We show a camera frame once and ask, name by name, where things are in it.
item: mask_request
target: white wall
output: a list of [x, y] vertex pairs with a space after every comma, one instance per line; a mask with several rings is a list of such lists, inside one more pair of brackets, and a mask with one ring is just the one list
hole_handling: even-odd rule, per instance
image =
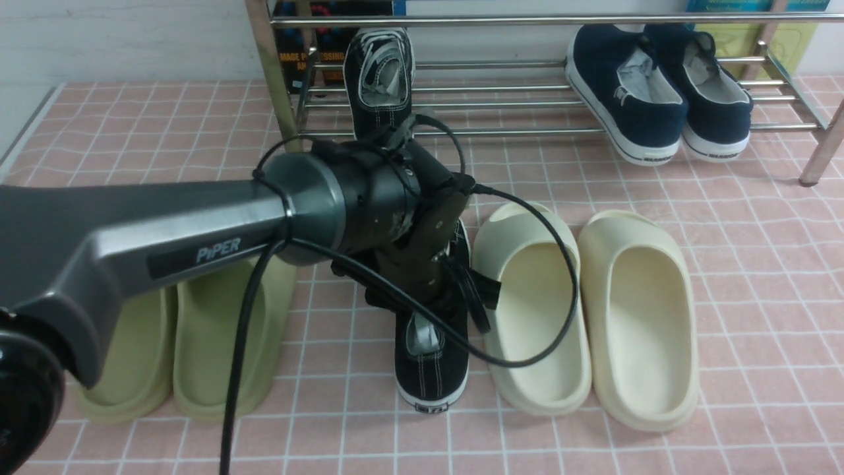
[[[408, 14], [661, 13], [685, 0], [411, 0]], [[844, 11], [832, 0], [830, 11]], [[420, 59], [562, 57], [573, 28], [417, 29]], [[799, 73], [844, 72], [844, 24], [821, 25]], [[0, 82], [261, 76], [242, 0], [0, 2]]]

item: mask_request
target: shoe insole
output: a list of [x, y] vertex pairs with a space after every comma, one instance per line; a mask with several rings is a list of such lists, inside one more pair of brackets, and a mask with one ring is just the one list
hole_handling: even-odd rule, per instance
[[[528, 246], [507, 263], [495, 312], [507, 359], [530, 358], [560, 333], [571, 304], [571, 279], [554, 243]], [[512, 376], [532, 401], [562, 401], [581, 382], [580, 320], [575, 320], [557, 349]]]
[[683, 277], [665, 254], [624, 251], [609, 288], [610, 364], [622, 402], [640, 413], [677, 407], [690, 383], [690, 317]]
[[[234, 264], [219, 272], [199, 277], [184, 286], [184, 311], [179, 319], [178, 384], [185, 398], [199, 406], [225, 404], [235, 349], [241, 300], [252, 273], [248, 262]], [[261, 288], [252, 307], [252, 320], [246, 338], [241, 388], [260, 351], [261, 328], [266, 318]]]
[[161, 347], [165, 337], [161, 311], [160, 292], [126, 302], [117, 318], [100, 383], [84, 392], [88, 400], [103, 407], [115, 406], [147, 389], [159, 353], [165, 351]]

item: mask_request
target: robotic arm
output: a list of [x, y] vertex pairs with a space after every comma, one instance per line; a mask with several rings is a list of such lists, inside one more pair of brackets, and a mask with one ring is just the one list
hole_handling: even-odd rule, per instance
[[[458, 179], [413, 140], [389, 154], [317, 141], [263, 170], [271, 187], [0, 186], [0, 473], [22, 464], [55, 422], [63, 370], [97, 383], [131, 297], [250, 258], [280, 238], [354, 256], [422, 303], [444, 292], [447, 273], [433, 258], [466, 207], [471, 177]], [[294, 246], [279, 257], [298, 266], [326, 259]], [[398, 311], [387, 293], [370, 297]]]

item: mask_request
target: navy canvas sneaker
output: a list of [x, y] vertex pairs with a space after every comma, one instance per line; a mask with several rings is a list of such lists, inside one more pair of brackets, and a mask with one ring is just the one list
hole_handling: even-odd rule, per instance
[[415, 75], [414, 48], [404, 28], [358, 31], [343, 63], [355, 139], [410, 117]]
[[750, 139], [753, 100], [715, 59], [715, 40], [683, 25], [648, 25], [645, 34], [689, 101], [683, 138], [692, 155], [714, 162], [738, 158]]
[[677, 153], [689, 105], [647, 36], [583, 26], [569, 45], [565, 75], [625, 160], [654, 167]]

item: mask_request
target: green slide sandal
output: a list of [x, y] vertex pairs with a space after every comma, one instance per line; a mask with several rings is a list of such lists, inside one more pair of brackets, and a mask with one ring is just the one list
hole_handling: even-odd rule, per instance
[[[173, 392], [176, 405], [191, 418], [223, 419], [237, 318], [256, 262], [239, 262], [178, 284]], [[273, 257], [261, 280], [246, 338], [239, 416], [255, 410], [273, 383], [295, 272], [295, 267]]]
[[160, 406], [172, 389], [176, 288], [123, 306], [100, 382], [79, 390], [78, 405], [94, 423], [121, 423]]

